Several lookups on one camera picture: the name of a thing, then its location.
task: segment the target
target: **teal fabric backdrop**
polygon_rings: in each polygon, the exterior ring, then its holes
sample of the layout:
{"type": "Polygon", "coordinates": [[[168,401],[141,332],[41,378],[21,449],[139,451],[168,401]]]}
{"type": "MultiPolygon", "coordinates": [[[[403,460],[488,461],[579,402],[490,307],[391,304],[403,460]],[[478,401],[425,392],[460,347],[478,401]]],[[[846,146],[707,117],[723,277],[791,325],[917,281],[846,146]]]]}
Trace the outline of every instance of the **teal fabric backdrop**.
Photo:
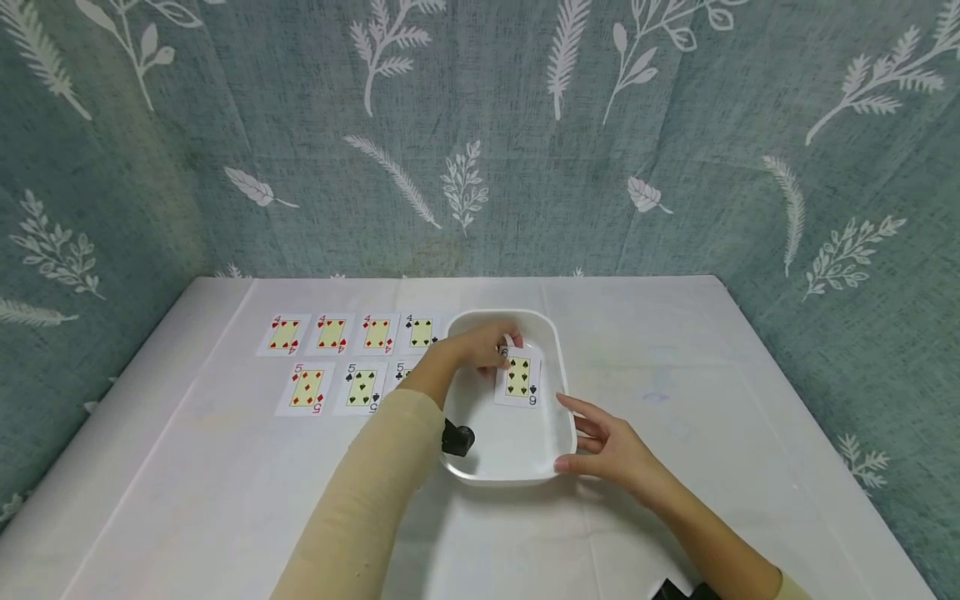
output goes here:
{"type": "Polygon", "coordinates": [[[960,0],[0,0],[0,26],[0,521],[194,276],[710,273],[960,597],[960,0]]]}

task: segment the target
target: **white tablecloth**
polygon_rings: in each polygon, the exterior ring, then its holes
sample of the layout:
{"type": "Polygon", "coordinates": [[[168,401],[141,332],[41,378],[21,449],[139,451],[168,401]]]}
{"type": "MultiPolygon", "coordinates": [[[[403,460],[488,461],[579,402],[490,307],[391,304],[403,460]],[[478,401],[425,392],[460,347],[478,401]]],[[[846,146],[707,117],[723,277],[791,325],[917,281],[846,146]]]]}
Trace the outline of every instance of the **white tablecloth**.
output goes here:
{"type": "MultiPolygon", "coordinates": [[[[267,598],[364,419],[275,417],[305,357],[256,357],[264,324],[470,308],[552,319],[570,392],[629,420],[813,597],[933,598],[711,276],[198,279],[0,538],[0,598],[267,598]]],[[[666,577],[698,581],[617,490],[473,489],[438,466],[384,598],[637,600],[666,577]]]]}

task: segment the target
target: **white plastic tray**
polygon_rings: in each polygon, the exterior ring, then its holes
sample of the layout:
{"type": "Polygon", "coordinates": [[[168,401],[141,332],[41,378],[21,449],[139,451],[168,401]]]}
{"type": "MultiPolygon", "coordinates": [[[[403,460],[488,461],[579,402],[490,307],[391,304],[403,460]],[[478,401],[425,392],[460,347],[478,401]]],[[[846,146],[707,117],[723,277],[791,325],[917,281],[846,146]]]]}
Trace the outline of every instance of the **white plastic tray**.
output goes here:
{"type": "Polygon", "coordinates": [[[472,370],[454,377],[444,411],[455,425],[473,430],[476,442],[467,456],[443,455],[446,468],[472,486],[529,486],[555,476],[554,460],[577,449],[573,415],[554,398],[566,391],[560,336],[553,322],[532,310],[470,310],[447,326],[447,337],[485,321],[516,321],[523,345],[538,350],[542,401],[534,408],[493,402],[493,386],[472,370]]]}

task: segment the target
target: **black clip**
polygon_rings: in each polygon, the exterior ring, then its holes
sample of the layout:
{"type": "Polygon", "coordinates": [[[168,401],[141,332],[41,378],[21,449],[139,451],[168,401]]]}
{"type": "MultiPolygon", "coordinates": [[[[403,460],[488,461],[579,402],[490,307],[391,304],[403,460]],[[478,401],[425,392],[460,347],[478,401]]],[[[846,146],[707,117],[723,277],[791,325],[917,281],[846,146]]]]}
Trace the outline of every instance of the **black clip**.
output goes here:
{"type": "Polygon", "coordinates": [[[476,436],[473,435],[473,430],[466,425],[457,427],[450,422],[450,419],[446,419],[445,421],[444,436],[441,438],[440,450],[442,450],[444,454],[467,456],[470,447],[476,442],[476,436]]]}
{"type": "Polygon", "coordinates": [[[663,586],[654,594],[650,600],[720,600],[707,584],[700,584],[693,590],[693,595],[687,597],[679,588],[673,585],[669,579],[663,580],[663,586]]]}

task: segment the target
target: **person's right hand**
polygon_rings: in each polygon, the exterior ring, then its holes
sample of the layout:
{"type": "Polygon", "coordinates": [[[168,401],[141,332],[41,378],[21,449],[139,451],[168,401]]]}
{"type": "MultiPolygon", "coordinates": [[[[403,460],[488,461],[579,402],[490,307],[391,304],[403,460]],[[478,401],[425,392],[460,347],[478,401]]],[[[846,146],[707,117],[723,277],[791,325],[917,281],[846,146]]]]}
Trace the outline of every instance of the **person's right hand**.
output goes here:
{"type": "Polygon", "coordinates": [[[513,319],[501,319],[478,325],[441,340],[433,348],[444,352],[450,351],[461,363],[472,365],[480,373],[493,377],[497,369],[510,367],[507,357],[500,353],[505,336],[510,336],[514,346],[523,348],[523,336],[520,335],[520,330],[513,319]]]}
{"type": "Polygon", "coordinates": [[[557,394],[557,400],[582,415],[573,418],[579,434],[577,448],[588,452],[557,458],[554,470],[558,473],[605,479],[652,510],[666,506],[685,490],[628,422],[572,396],[557,394]]]}

